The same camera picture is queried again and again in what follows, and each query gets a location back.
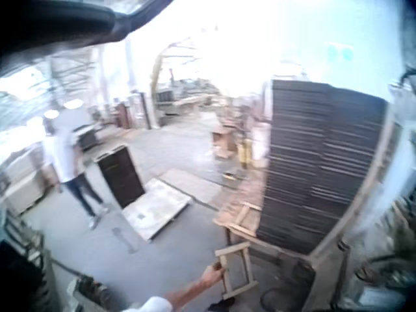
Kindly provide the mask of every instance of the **warehouse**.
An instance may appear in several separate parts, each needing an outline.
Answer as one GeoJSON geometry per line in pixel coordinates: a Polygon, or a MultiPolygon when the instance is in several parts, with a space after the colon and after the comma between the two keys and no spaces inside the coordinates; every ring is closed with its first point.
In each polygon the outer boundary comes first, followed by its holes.
{"type": "Polygon", "coordinates": [[[43,28],[5,49],[0,77],[0,254],[33,274],[8,280],[9,296],[36,284],[22,311],[143,311],[151,297],[184,311],[406,301],[412,1],[30,5],[24,25],[43,28]],[[82,151],[69,179],[57,139],[46,148],[56,133],[82,151]],[[79,176],[86,203],[69,183],[79,176]],[[217,261],[222,283],[176,306],[168,294],[217,261]]]}

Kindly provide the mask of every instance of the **white t-shirt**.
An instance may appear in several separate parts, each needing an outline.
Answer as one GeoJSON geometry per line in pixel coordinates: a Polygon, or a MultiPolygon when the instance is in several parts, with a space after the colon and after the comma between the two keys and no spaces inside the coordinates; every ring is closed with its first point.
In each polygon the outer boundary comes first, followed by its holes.
{"type": "MultiPolygon", "coordinates": [[[[77,137],[70,131],[59,130],[53,136],[44,138],[44,153],[48,163],[53,164],[59,181],[68,182],[75,178],[75,151],[77,137]]],[[[78,172],[84,171],[82,161],[78,164],[78,172]]]]}
{"type": "Polygon", "coordinates": [[[174,308],[165,298],[151,297],[140,309],[128,309],[123,312],[172,312],[174,308]]]}

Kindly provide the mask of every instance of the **jeans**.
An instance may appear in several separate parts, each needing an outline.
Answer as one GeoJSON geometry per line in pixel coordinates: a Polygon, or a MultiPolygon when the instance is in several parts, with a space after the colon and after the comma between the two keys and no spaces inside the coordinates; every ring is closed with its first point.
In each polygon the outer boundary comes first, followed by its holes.
{"type": "Polygon", "coordinates": [[[81,202],[81,205],[89,216],[96,216],[90,204],[85,200],[83,192],[87,193],[100,204],[103,203],[103,200],[94,191],[91,184],[86,179],[85,174],[80,174],[75,179],[67,181],[63,184],[75,196],[75,198],[81,202]]]}

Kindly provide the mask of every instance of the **stack of black boards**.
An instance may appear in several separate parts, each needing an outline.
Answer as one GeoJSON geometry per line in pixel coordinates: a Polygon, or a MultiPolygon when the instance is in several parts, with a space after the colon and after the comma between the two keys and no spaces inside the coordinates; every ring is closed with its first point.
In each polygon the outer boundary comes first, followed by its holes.
{"type": "Polygon", "coordinates": [[[126,208],[145,193],[127,146],[118,146],[99,156],[96,163],[121,208],[126,208]]]}
{"type": "Polygon", "coordinates": [[[303,81],[272,82],[270,162],[257,237],[310,254],[369,171],[387,103],[303,81]]]}

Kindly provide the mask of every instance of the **person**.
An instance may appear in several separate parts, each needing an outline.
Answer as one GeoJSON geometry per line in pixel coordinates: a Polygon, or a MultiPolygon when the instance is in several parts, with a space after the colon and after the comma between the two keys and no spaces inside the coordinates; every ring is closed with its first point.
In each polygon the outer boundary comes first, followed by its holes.
{"type": "Polygon", "coordinates": [[[90,218],[90,229],[94,229],[100,216],[92,210],[83,193],[85,192],[100,204],[102,213],[109,211],[109,204],[101,199],[85,176],[82,151],[77,138],[71,131],[55,128],[52,120],[49,119],[44,119],[44,128],[46,132],[44,155],[57,177],[55,186],[61,192],[60,185],[63,184],[73,194],[90,218]]]}
{"type": "Polygon", "coordinates": [[[163,297],[151,297],[141,308],[128,309],[123,312],[173,312],[180,311],[182,307],[198,297],[201,293],[218,283],[226,270],[220,263],[208,266],[198,281],[188,287],[171,292],[163,297]]]}

